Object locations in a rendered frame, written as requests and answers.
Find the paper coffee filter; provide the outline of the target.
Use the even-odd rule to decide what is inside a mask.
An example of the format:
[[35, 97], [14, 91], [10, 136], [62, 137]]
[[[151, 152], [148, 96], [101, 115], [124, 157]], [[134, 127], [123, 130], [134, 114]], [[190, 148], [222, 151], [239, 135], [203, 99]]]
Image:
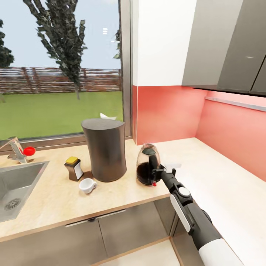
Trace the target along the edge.
[[105, 116], [102, 113], [100, 113], [100, 117], [103, 118], [103, 119], [112, 119], [112, 120], [115, 120], [116, 119], [116, 117], [107, 117], [107, 116]]

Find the bottle of coffee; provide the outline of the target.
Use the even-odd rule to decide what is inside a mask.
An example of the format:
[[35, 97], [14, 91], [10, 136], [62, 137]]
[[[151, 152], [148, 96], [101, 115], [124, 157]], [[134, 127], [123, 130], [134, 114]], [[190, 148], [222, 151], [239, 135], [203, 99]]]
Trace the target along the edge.
[[64, 166], [69, 171], [69, 180], [79, 181], [84, 175], [84, 172], [81, 170], [81, 160], [71, 156], [65, 162]]

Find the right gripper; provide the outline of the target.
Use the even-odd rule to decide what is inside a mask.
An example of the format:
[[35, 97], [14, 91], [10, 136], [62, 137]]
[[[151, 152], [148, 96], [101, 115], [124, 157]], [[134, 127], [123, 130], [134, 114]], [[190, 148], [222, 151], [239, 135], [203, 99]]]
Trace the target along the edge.
[[162, 179], [165, 185], [168, 182], [168, 180], [170, 180], [171, 178], [175, 178], [176, 169], [174, 168], [172, 169], [171, 173], [167, 173], [166, 171], [164, 171], [164, 168], [166, 167], [162, 166], [162, 164], [161, 164], [161, 169], [155, 169], [152, 164], [150, 165], [150, 168], [152, 175], [155, 175], [156, 179]]

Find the coffee cup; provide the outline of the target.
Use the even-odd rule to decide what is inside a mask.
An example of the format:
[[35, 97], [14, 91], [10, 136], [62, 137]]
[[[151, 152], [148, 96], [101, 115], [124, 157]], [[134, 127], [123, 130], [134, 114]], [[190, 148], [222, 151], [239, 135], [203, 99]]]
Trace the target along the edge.
[[90, 193], [92, 191], [92, 189], [97, 187], [97, 183], [95, 181], [93, 181], [90, 178], [84, 179], [80, 184], [79, 184], [79, 188], [83, 193]]

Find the electric kettle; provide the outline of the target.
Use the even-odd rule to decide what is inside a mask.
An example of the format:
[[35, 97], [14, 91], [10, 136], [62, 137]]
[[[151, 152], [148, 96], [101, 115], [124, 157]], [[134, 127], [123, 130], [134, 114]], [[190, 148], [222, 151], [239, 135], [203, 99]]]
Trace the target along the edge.
[[161, 169], [160, 156], [158, 149], [153, 144], [143, 144], [140, 148], [140, 152], [137, 156], [136, 162], [136, 175], [137, 179], [145, 185], [156, 186], [160, 179], [156, 179], [155, 175], [152, 175], [150, 165], [153, 165], [155, 169]]

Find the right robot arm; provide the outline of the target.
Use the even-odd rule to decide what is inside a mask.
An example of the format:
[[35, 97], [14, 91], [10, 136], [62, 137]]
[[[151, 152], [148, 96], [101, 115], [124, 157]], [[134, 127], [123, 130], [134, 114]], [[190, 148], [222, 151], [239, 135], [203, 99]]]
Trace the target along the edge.
[[161, 164], [161, 169], [155, 169], [151, 164], [150, 168], [152, 175], [156, 179], [162, 179], [171, 193], [171, 204], [187, 233], [192, 236], [204, 265], [244, 266], [212, 225], [208, 213], [193, 203], [189, 190], [175, 178], [175, 168], [181, 168], [181, 163]]

